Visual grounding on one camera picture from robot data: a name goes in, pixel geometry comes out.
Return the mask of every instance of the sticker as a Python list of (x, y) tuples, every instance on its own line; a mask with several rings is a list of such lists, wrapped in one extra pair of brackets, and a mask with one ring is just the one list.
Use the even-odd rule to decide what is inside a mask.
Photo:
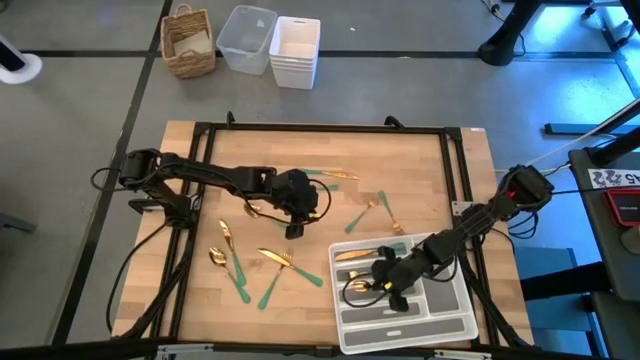
[(640, 170), (589, 169), (589, 179), (594, 188), (640, 186)]

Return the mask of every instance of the table leg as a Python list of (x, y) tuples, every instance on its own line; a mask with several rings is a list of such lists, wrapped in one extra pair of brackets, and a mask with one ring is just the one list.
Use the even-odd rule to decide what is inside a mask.
[(480, 59), (489, 65), (509, 65), (513, 60), (513, 47), (518, 41), (518, 36), (538, 7), (539, 0), (518, 0), (500, 29), (478, 49)]
[(611, 283), (602, 261), (520, 280), (520, 285), (525, 301), (611, 290)]
[(0, 213), (0, 228), (13, 228), (32, 234), (36, 231), (36, 226), (13, 216)]

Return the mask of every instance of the concrete floor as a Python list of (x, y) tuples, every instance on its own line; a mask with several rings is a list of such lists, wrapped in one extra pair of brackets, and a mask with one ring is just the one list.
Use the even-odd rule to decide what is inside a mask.
[[(56, 50), (146, 51), (163, 3), (14, 0), (0, 14), (0, 33), (19, 49), (47, 50), (43, 53), (51, 56), (65, 55)], [(479, 0), (190, 3), (209, 10), (214, 34), (241, 3), (318, 18), (321, 50), (471, 52), (500, 25)], [(509, 9), (503, 6), (504, 13)], [(168, 120), (221, 121), (228, 110), (243, 122), (380, 124), (392, 114), (407, 125), (484, 127), (495, 167), (505, 169), (571, 140), (542, 135), (544, 123), (598, 123), (633, 99), (614, 59), (571, 55), (606, 55), (602, 19), (614, 29), (624, 20), (603, 10), (583, 21), (583, 10), (541, 8), (523, 33), (532, 55), (507, 67), (477, 59), (323, 57), (312, 91), (278, 88), (270, 69), (261, 77), (233, 72), (222, 58), (212, 74), (181, 81), (156, 59), (129, 149), (157, 147)], [(640, 69), (637, 49), (634, 38), (619, 54), (631, 76)], [(544, 58), (548, 52), (559, 55)], [(144, 62), (84, 55), (44, 57), (43, 73), (32, 83), (0, 85), (0, 211), (38, 224), (34, 235), (0, 232), (0, 324), (5, 325), (0, 348), (50, 341), (97, 197), (88, 177), (109, 163)], [(559, 153), (538, 166), (565, 161), (566, 154)], [(558, 189), (575, 187), (568, 171), (552, 180)], [(139, 222), (126, 205), (132, 197), (116, 194), (111, 202), (71, 342), (108, 338), (103, 319), (108, 292)], [(536, 237), (516, 246), (571, 247), (579, 263), (599, 259), (579, 196), (558, 197), (540, 215)], [(580, 346), (561, 348), (581, 352)]]

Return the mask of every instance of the wooden tabletop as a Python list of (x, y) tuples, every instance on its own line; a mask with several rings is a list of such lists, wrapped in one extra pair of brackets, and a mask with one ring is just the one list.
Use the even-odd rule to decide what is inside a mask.
[[(194, 123), (167, 124), (163, 152), (187, 157)], [(487, 137), (483, 129), (462, 129), (465, 156), (475, 201), (486, 201), (495, 192), (496, 178)], [(454, 164), (455, 151), (450, 144)], [(226, 191), (208, 187), (180, 325), (179, 339), (203, 342), (338, 345), (329, 273), (328, 246), (334, 242), (375, 239), (393, 235), (389, 215), (382, 206), (372, 209), (355, 230), (345, 226), (365, 207), (378, 190), (387, 193), (391, 208), (408, 233), (437, 232), (451, 227), (448, 197), (442, 170), (439, 140), (434, 135), (332, 132), (217, 131), (212, 163), (225, 166), (273, 166), (343, 170), (361, 180), (315, 176), (333, 191), (327, 216), (305, 227), (304, 237), (286, 240), (284, 230), (266, 219), (250, 218), (242, 200)], [(457, 166), (458, 194), (462, 193)], [(181, 181), (169, 182), (179, 191)], [(320, 192), (318, 211), (327, 204)], [(270, 214), (284, 217), (282, 213)], [(245, 290), (251, 303), (244, 304), (223, 269), (215, 268), (208, 249), (217, 246), (229, 255), (218, 219), (233, 233), (236, 252), (247, 278)], [(162, 212), (147, 213), (140, 224), (140, 241), (164, 220)], [(506, 232), (504, 224), (497, 229)], [(159, 233), (133, 256), (124, 284), (114, 334), (128, 330), (158, 291), (169, 242), (170, 229)], [(285, 269), (264, 311), (257, 308), (279, 265), (257, 252), (265, 247), (283, 253), (294, 251), (294, 262), (324, 281), (318, 288), (290, 269)], [(490, 232), (483, 246), (491, 295), (507, 321), (526, 341), (533, 343), (510, 243)], [(165, 312), (161, 334), (167, 334), (173, 300)], [(480, 303), (475, 299), (480, 340), (487, 332)], [(455, 344), (458, 347), (468, 342)]]

